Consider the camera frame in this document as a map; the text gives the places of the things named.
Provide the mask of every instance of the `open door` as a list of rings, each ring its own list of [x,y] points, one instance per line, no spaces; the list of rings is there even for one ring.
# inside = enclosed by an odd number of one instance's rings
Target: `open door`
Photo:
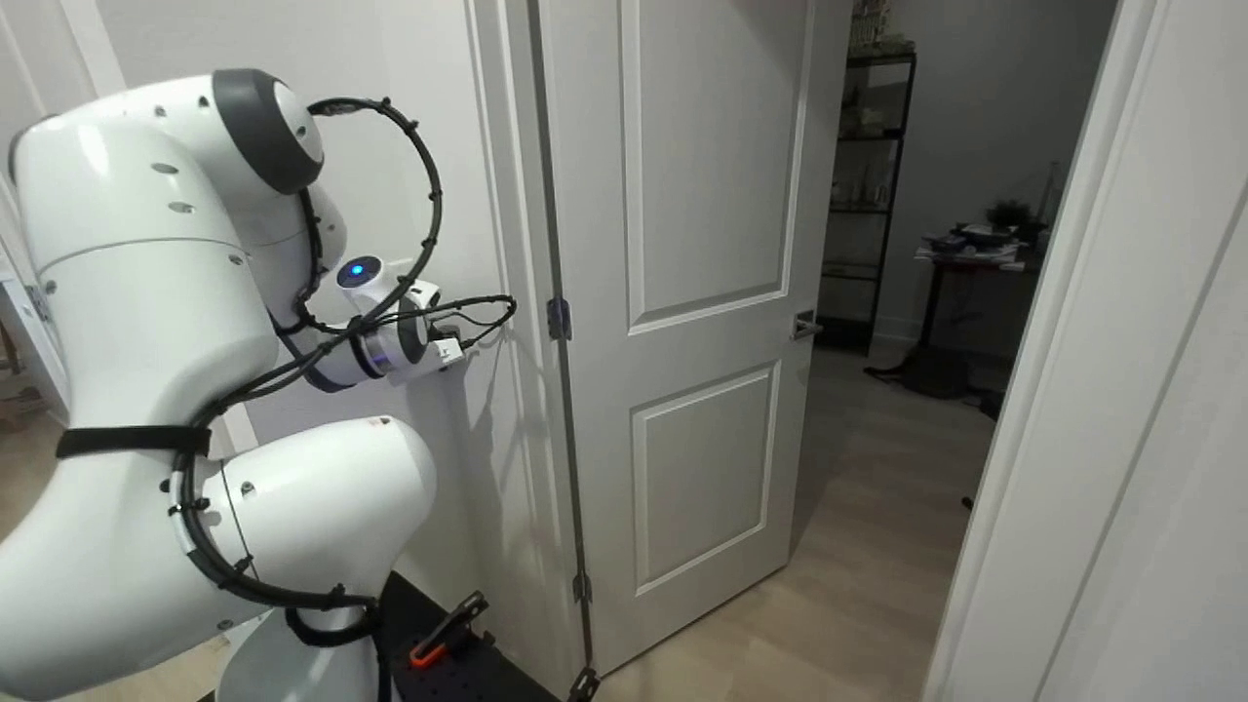
[[[612,672],[786,562],[851,0],[534,9]]]

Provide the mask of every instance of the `floor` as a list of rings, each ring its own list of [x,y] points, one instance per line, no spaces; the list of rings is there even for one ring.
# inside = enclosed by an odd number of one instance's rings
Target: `floor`
[[[36,503],[57,427],[0,388],[0,540]],[[603,702],[915,702],[990,420],[815,354],[791,566],[603,678]],[[75,702],[196,702],[226,645]]]

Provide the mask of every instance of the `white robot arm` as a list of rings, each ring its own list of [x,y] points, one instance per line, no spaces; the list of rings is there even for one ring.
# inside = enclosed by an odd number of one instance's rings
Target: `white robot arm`
[[[130,90],[17,139],[13,176],[69,372],[69,432],[52,488],[0,542],[0,689],[57,698],[264,609],[309,631],[370,615],[431,509],[431,459],[413,431],[340,420],[217,473],[186,450],[228,392],[279,380],[270,372],[279,343],[296,354],[287,375],[322,392],[460,359],[420,315],[438,294],[413,276],[370,294],[365,263],[340,268],[343,289],[361,289],[361,315],[309,320],[313,268],[343,251],[313,187],[318,165],[313,113],[262,69]],[[313,646],[309,631],[270,615],[217,698],[390,693],[370,640]]]

